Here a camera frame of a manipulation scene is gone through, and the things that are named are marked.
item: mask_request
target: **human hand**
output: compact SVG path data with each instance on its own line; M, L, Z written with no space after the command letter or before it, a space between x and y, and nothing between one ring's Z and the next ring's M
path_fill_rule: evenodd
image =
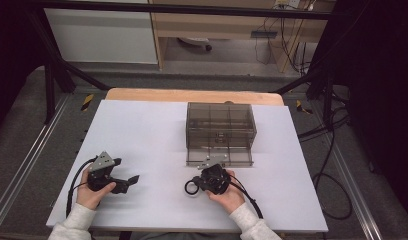
M88 181L88 174L89 166L88 168L83 170L81 183L85 184L82 184L78 187L76 202L91 210L95 210L101 199L116 187L116 183L111 182L101 190L94 192L88 187L88 184L86 183Z
M226 171L228 172L229 175L235 177L234 171L231 170ZM231 181L238 185L238 181L236 181L235 178L231 177ZM223 194L216 195L210 192L209 190L206 190L206 193L211 200L218 202L220 205L222 205L222 207L229 214L231 214L245 202L244 194L238 188L232 186L231 184L229 184L228 188Z

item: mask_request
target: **white tabletop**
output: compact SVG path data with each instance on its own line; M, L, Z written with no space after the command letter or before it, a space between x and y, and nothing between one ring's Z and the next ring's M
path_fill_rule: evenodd
M257 127L254 165L234 168L236 176L273 230L326 232L288 107L252 108ZM204 192L190 196L184 191L185 183L200 175L186 166L186 112L187 103L103 100L47 226L65 219L67 191L79 167L107 151L112 158L122 158L112 177L140 178L126 194L109 194L102 200L91 228L238 232L222 207Z

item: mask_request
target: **metal frame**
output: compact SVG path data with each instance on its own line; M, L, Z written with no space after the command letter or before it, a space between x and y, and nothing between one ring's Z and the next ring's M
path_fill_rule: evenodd
M23 184L25 183L27 177L33 169L33 166L36 163L39 155L42 152L42 149L45 147L49 137L54 131L55 126L57 125L61 115L64 112L64 109L67 106L68 101L71 99L71 94L66 94L63 96L57 104L56 114L50 120L48 125L45 125L39 136L36 138L36 141L33 143L30 148L29 153L23 160L23 163L20 165L17 173L14 175L11 183L8 185L4 194L0 198L0 226L4 221L8 211L13 205L17 195L19 194Z
M46 79L47 87L47 117L46 123L55 113L54 94L51 82L55 79L63 92L73 92L76 88L68 71L81 79L91 83L101 90L109 90L110 86L102 84L98 80L82 72L78 68L66 62L57 46L51 40L43 23L37 16L38 9L73 9L93 11L116 11L116 12L149 12L149 13L174 13L174 14L202 14L246 17L273 17L294 19L318 19L331 20L351 17L344 13L313 12L313 11L288 11L277 9L193 6L193 5L169 5L169 4L139 4L139 3L115 3L115 2L85 2L85 1L62 1L62 0L28 0L22 3L24 12L30 24L35 29L46 50L48 63Z

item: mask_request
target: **gray floor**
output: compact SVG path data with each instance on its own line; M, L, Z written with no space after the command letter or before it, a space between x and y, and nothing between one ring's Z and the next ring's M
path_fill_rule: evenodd
M255 41L212 40L213 50L189 46L171 39L167 50L165 69L130 66L117 69L111 66L99 73L89 69L97 79L117 87L179 88L267 92L296 79L299 74L292 70L280 74L275 62L269 64L256 60ZM259 58L264 56L267 45L257 42ZM57 198L71 164L87 134L99 100L105 92L92 90L79 79L79 87L61 116L53 134L43 148L35 166L15 199L7 217L0 227L0 239L45 239L50 229L45 222L51 212L52 202ZM304 108L311 105L304 96L306 85L294 89L284 96L290 107L297 133L310 130L319 122L314 114L296 110L296 100ZM94 99L87 111L80 111L86 95L94 92ZM13 175L39 135L45 119L44 81L41 71L31 74L25 87L13 105L0 129L0 197L10 184ZM382 175L369 171L368 162L352 126L344 125L336 130L336 143L347 161L360 190L371 210L384 239L408 239L408 216L391 191ZM318 137L302 143L303 153L311 175L317 173L327 153L325 138ZM332 161L326 169L338 180L339 174ZM347 211L343 193L337 185L322 180L319 188L323 208L330 213L342 215ZM326 217L329 239L365 239L356 214L344 221ZM96 232L97 236L117 236L117 233ZM288 234L286 239L316 239L321 234Z

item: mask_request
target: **transparent storage box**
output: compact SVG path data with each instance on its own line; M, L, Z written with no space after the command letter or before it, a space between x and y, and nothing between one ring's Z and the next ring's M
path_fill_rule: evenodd
M226 156L222 165L252 166L251 147L257 134L252 107L233 103L188 103L187 165L211 156Z

